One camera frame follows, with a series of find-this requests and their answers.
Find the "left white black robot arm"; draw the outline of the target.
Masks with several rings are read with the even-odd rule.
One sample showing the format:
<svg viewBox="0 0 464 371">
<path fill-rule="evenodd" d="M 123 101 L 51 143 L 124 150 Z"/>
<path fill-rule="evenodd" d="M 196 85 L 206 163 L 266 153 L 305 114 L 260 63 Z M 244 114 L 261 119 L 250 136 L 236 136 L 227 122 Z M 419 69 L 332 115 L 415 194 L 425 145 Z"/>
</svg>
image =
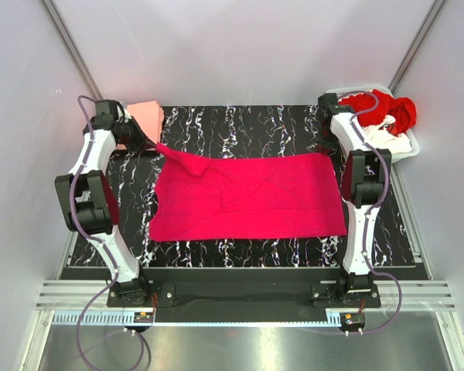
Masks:
<svg viewBox="0 0 464 371">
<path fill-rule="evenodd" d="M 88 118 L 83 130 L 80 155 L 67 174 L 55 178 L 55 190 L 67 228 L 79 233 L 106 263 L 110 297 L 142 306 L 152 297 L 151 284 L 121 235 L 118 201 L 105 171 L 119 145 L 139 153 L 155 148 L 156 143 L 122 103 L 98 100 L 94 108 L 95 115 Z"/>
</svg>

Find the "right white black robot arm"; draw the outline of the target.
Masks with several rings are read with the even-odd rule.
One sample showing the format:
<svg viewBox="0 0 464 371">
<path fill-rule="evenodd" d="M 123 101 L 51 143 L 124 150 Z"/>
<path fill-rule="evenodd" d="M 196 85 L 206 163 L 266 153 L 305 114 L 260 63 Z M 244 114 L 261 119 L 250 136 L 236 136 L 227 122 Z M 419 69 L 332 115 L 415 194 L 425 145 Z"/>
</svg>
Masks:
<svg viewBox="0 0 464 371">
<path fill-rule="evenodd" d="M 336 93 L 324 93 L 318 98 L 318 105 L 322 133 L 330 141 L 339 142 L 345 159 L 340 193 L 349 219 L 346 252 L 327 304 L 379 308 L 372 263 L 374 227 L 390 184 L 392 154 L 371 143 L 360 126 L 358 113 L 342 105 Z"/>
</svg>

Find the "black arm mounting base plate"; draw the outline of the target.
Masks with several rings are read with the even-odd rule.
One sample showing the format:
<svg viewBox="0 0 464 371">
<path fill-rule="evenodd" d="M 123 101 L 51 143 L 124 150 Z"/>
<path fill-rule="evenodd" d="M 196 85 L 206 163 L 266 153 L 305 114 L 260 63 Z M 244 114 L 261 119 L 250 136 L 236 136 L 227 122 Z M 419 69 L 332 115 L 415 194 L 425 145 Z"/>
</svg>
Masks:
<svg viewBox="0 0 464 371">
<path fill-rule="evenodd" d="M 188 303 L 294 303 L 315 308 L 380 308 L 376 288 L 371 291 L 341 295 L 330 281 L 151 281 L 141 290 L 116 284 L 110 290 L 110 307 L 151 305 L 162 308 Z"/>
</svg>

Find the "magenta pink t shirt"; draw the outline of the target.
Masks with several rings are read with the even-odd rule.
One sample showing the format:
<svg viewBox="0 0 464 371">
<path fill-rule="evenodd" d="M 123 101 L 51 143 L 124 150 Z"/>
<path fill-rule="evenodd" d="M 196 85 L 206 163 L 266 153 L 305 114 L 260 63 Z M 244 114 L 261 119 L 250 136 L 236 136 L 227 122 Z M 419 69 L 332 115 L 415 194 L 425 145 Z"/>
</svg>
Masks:
<svg viewBox="0 0 464 371">
<path fill-rule="evenodd" d="M 158 144 L 155 242 L 345 236 L 331 159 L 320 153 L 217 159 Z"/>
</svg>

